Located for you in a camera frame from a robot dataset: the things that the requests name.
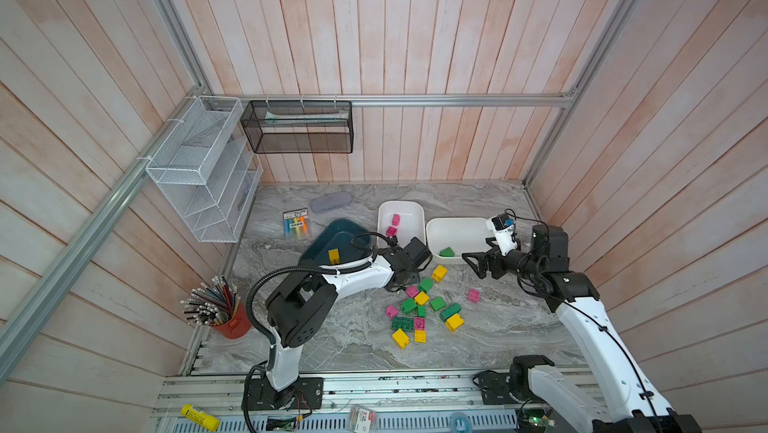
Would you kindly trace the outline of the green lego brick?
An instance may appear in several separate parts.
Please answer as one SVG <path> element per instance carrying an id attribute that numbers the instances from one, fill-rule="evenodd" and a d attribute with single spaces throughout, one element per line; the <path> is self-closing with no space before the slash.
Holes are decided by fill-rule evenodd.
<path id="1" fill-rule="evenodd" d="M 455 252 L 451 247 L 446 247 L 439 252 L 439 255 L 444 258 L 453 258 L 455 256 Z"/>

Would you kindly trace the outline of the yellow lego brick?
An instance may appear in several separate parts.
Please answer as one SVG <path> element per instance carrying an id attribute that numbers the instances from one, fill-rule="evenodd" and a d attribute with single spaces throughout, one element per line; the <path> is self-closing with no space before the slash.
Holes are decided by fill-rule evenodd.
<path id="1" fill-rule="evenodd" d="M 341 263 L 340 253 L 338 249 L 329 250 L 328 257 L 331 265 L 338 265 Z"/>

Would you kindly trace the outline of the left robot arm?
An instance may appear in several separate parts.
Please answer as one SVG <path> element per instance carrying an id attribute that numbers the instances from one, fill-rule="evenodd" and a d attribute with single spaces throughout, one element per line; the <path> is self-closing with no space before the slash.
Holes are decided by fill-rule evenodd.
<path id="1" fill-rule="evenodd" d="M 381 237 L 383 248 L 366 248 L 351 240 L 366 256 L 345 264 L 317 266 L 302 262 L 278 268 L 258 279 L 242 302 L 252 327 L 269 342 L 269 357 L 249 370 L 241 409 L 297 409 L 309 413 L 321 407 L 324 379 L 303 378 L 299 363 L 303 345 L 321 329 L 334 303 L 372 289 L 401 291 L 420 281 L 432 259 L 417 237 L 400 246 L 394 237 Z"/>

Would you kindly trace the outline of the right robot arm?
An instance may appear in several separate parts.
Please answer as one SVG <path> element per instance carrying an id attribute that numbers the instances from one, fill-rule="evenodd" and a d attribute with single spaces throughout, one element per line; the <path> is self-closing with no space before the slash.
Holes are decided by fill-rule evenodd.
<path id="1" fill-rule="evenodd" d="M 603 399 L 585 393 L 544 355 L 515 357 L 506 376 L 478 373 L 486 397 L 500 396 L 506 387 L 508 396 L 522 403 L 548 405 L 578 432 L 700 431 L 693 416 L 676 412 L 643 373 L 591 280 L 571 270 L 568 236 L 561 228 L 535 225 L 528 251 L 521 250 L 509 213 L 488 219 L 486 228 L 488 250 L 465 253 L 463 260 L 479 278 L 513 274 L 525 293 L 544 300 L 574 338 Z"/>

